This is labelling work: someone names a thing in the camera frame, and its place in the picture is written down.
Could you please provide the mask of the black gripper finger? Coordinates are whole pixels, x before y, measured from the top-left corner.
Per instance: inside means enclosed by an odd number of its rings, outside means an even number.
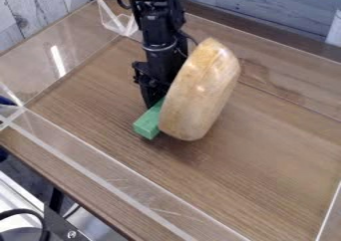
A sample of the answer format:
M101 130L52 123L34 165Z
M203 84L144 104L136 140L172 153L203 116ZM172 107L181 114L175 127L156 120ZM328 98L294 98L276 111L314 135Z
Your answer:
M169 85L140 85L140 89L145 106L149 109L155 105L155 103L165 96Z

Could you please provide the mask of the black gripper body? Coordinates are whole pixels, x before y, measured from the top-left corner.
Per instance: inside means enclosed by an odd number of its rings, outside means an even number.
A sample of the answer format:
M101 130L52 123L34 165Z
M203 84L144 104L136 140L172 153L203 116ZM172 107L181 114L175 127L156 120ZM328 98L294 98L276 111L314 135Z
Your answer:
M167 88L187 57L187 42L143 43L144 61L133 61L135 82L143 91Z

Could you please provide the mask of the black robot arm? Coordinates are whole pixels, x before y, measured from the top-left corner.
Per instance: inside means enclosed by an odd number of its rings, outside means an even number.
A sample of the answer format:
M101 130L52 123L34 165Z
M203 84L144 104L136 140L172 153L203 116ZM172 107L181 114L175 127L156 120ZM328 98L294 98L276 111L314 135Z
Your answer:
M187 59L187 40L195 43L195 39L181 30L185 19L179 0L117 0L117 4L132 10L143 34L147 60L132 62L132 68L145 106L151 108L165 96Z

